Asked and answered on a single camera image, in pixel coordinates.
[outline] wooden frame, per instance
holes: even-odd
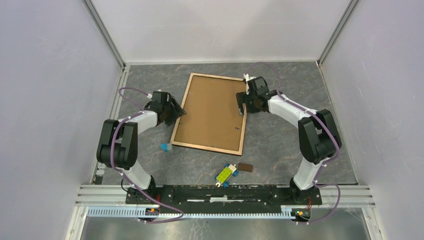
[[[190,78],[188,80],[187,88],[185,89],[184,97],[183,97],[182,102],[181,102],[182,108],[184,108],[184,105],[186,103],[187,95],[189,94],[189,89],[190,89],[192,79],[193,79],[194,76],[214,78],[214,79],[223,79],[223,80],[231,80],[231,81],[243,81],[242,78],[236,78],[236,77],[216,76],[216,75],[201,74],[201,73],[191,73]],[[246,105],[245,104],[243,104],[243,108],[244,108],[244,112],[246,113],[247,111],[246,111]],[[180,125],[180,119],[181,118],[178,118],[176,123],[175,123],[175,127],[174,127],[173,132],[172,132],[170,143],[172,145],[175,145],[175,146],[201,149],[201,150],[206,150],[206,151],[213,151],[213,152],[218,152],[218,153],[225,153],[225,154],[232,154],[232,155],[241,156],[242,151],[243,151],[243,142],[244,142],[244,139],[245,139],[246,117],[247,117],[247,114],[244,114],[243,120],[242,120],[242,125],[241,125],[240,143],[239,143],[239,147],[238,147],[237,151],[229,150],[229,149],[223,149],[223,148],[217,148],[217,147],[212,147],[212,146],[196,145],[196,144],[191,144],[191,143],[186,143],[186,142],[175,141],[175,136],[176,136],[176,133],[177,133],[177,130],[178,130],[178,126]]]

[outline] white wall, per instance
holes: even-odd
[[[93,0],[131,62],[316,60],[349,0]]]
[[[422,239],[424,2],[360,1],[323,73],[388,239]]]
[[[65,237],[119,71],[82,1],[1,1],[0,239]]]

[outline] toy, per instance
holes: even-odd
[[[215,185],[217,187],[223,186],[224,188],[226,188],[229,185],[228,179],[230,179],[231,176],[235,177],[238,174],[239,174],[239,171],[237,170],[236,165],[227,163],[224,169],[221,171],[221,173],[215,176],[215,180],[216,180]]]

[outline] cork board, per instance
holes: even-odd
[[[192,73],[175,123],[175,146],[242,155],[246,114],[239,115],[236,93],[246,90],[241,78]]]

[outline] purple cable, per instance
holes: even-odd
[[[119,94],[119,95],[120,95],[123,99],[125,99],[125,100],[127,100],[128,102],[130,102],[130,103],[132,103],[132,104],[136,105],[136,106],[137,106],[138,108],[140,108],[140,109],[144,109],[144,106],[143,106],[143,105],[139,104],[139,103],[138,103],[138,102],[136,102],[136,101],[133,101],[133,100],[129,99],[129,98],[128,98],[128,97],[126,97],[126,96],[124,96],[124,95],[122,94],[122,90],[124,90],[124,89],[134,90],[134,91],[137,91],[137,92],[139,92],[139,93],[142,93],[142,94],[144,94],[144,95],[146,95],[146,96],[148,96],[148,94],[147,94],[147,93],[145,93],[144,91],[140,90],[140,89],[133,88],[133,87],[127,87],[127,86],[125,86],[125,87],[121,87],[120,89],[118,89],[118,94]]]
[[[280,79],[280,75],[278,74],[278,71],[271,65],[271,64],[268,64],[268,63],[266,63],[266,62],[261,62],[261,61],[259,61],[259,62],[255,62],[255,63],[253,63],[250,67],[249,67],[249,69],[246,71],[247,73],[249,73],[249,71],[254,67],[254,66],[257,66],[257,65],[259,65],[259,64],[262,64],[262,65],[266,65],[266,66],[268,66],[273,72],[274,72],[274,74],[277,76],[277,78],[278,79]],[[332,161],[334,161],[336,158],[338,158],[339,156],[340,156],[340,147],[339,147],[339,145],[337,144],[337,141],[336,141],[336,139],[333,137],[333,135],[331,134],[331,132],[330,132],[330,130],[327,128],[327,126],[323,123],[323,121],[321,121],[321,119],[319,119],[314,113],[312,113],[312,112],[310,112],[310,111],[308,111],[308,110],[306,110],[304,107],[302,107],[302,106],[300,106],[299,104],[297,104],[296,102],[293,102],[293,101],[291,101],[290,99],[288,99],[288,98],[285,98],[285,97],[283,97],[283,95],[280,93],[280,86],[281,86],[281,83],[282,83],[282,81],[281,81],[281,79],[280,79],[280,81],[279,81],[279,84],[278,84],[278,86],[277,86],[277,88],[276,88],[276,90],[277,90],[277,95],[283,100],[283,101],[286,101],[288,104],[290,104],[290,105],[292,105],[293,107],[295,107],[295,108],[297,108],[297,109],[299,109],[299,110],[301,110],[301,111],[303,111],[303,112],[305,112],[305,113],[307,113],[307,114],[309,114],[309,115],[311,115],[318,123],[319,123],[319,125],[321,125],[321,127],[322,127],[322,129],[325,131],[325,133],[329,136],[329,138],[331,139],[331,141],[332,141],[332,143],[334,144],[334,147],[335,147],[335,156],[333,156],[332,158],[330,158],[330,159],[328,159],[328,160],[326,160],[326,161],[324,161],[324,162],[322,162],[322,165],[321,165],[321,167],[319,167],[319,169],[318,169],[318,171],[316,172],[316,175],[315,175],[315,177],[313,178],[313,181],[312,181],[312,184],[316,187],[316,188],[325,188],[325,187],[328,187],[328,186],[335,186],[336,188],[337,188],[337,192],[338,192],[338,194],[337,194],[337,201],[335,202],[335,205],[334,205],[334,207],[333,207],[333,209],[331,209],[331,211],[326,215],[326,216],[324,216],[324,217],[322,217],[322,218],[319,218],[319,219],[316,219],[316,220],[313,220],[313,221],[309,221],[309,222],[297,222],[297,223],[300,223],[300,224],[303,224],[303,225],[308,225],[308,224],[312,224],[312,223],[317,223],[317,222],[321,222],[322,220],[324,220],[324,219],[326,219],[326,218],[328,218],[328,217],[330,217],[335,211],[336,211],[336,208],[337,208],[337,206],[339,205],[339,202],[340,202],[340,198],[341,198],[341,196],[342,196],[342,193],[341,193],[341,191],[340,191],[340,187],[339,187],[339,185],[337,185],[336,183],[328,183],[328,184],[324,184],[324,185],[317,185],[317,182],[318,182],[318,176],[321,174],[321,171],[324,169],[324,165],[326,165],[326,164],[328,164],[328,163],[330,163],[330,162],[332,162]]]
[[[119,95],[121,95],[121,97],[123,97],[124,99],[126,99],[126,97],[125,96],[123,96],[122,94],[121,94],[121,90],[122,89],[131,89],[131,90],[135,90],[135,91],[138,91],[138,92],[140,92],[140,93],[143,93],[143,94],[145,94],[145,95],[148,95],[147,93],[145,93],[145,92],[143,92],[143,91],[141,91],[141,90],[139,90],[139,89],[136,89],[136,88],[132,88],[132,87],[122,87],[122,88],[120,88],[119,90],[118,90],[118,92],[119,92]],[[131,180],[130,180],[130,178],[128,178],[128,176],[127,175],[125,175],[125,173],[121,170],[121,169],[118,169],[118,168],[116,168],[115,167],[115,160],[114,160],[114,152],[115,152],[115,142],[116,142],[116,139],[117,139],[117,136],[118,136],[118,132],[119,132],[119,129],[121,128],[121,126],[126,122],[126,121],[128,121],[128,120],[130,120],[130,119],[132,119],[132,118],[135,118],[135,117],[138,117],[138,116],[140,116],[140,115],[142,115],[143,114],[143,111],[144,111],[144,107],[143,106],[141,106],[141,111],[140,112],[138,112],[138,113],[136,113],[136,114],[134,114],[134,115],[132,115],[132,116],[130,116],[130,117],[127,117],[127,118],[125,118],[125,119],[123,119],[119,124],[118,124],[118,126],[116,127],[116,129],[115,129],[115,132],[113,133],[113,138],[112,138],[112,143],[111,143],[111,146],[110,146],[110,165],[112,166],[112,169],[114,169],[115,171],[117,171],[118,173],[120,173],[122,176],[123,176],[123,178],[125,179],[125,180],[127,180],[128,181],[128,183],[130,184],[130,185],[134,185],[134,187],[138,190],[138,191],[140,191],[140,193],[142,193],[146,198],[148,198],[150,201],[152,201],[152,202],[154,202],[154,203],[156,203],[156,204],[158,204],[158,205],[160,205],[160,206],[163,206],[163,207],[165,207],[165,208],[168,208],[168,209],[172,209],[172,210],[174,210],[174,211],[177,211],[177,212],[179,212],[179,213],[181,213],[181,215],[180,216],[177,216],[177,217],[174,217],[174,218],[170,218],[170,219],[165,219],[165,220],[160,220],[160,221],[145,221],[144,223],[145,224],[163,224],[163,223],[169,223],[169,222],[173,222],[173,221],[176,221],[176,220],[179,220],[179,219],[181,219],[183,216],[184,216],[184,212],[182,211],[182,210],[180,210],[180,209],[178,209],[178,208],[176,208],[176,207],[173,207],[173,206],[169,206],[169,205],[167,205],[167,204],[165,204],[165,203],[162,203],[162,202],[160,202],[160,201],[157,201],[156,199],[154,199],[153,197],[151,197],[151,196],[149,196],[146,192],[144,192],[139,186],[137,186],[134,182],[132,182]]]

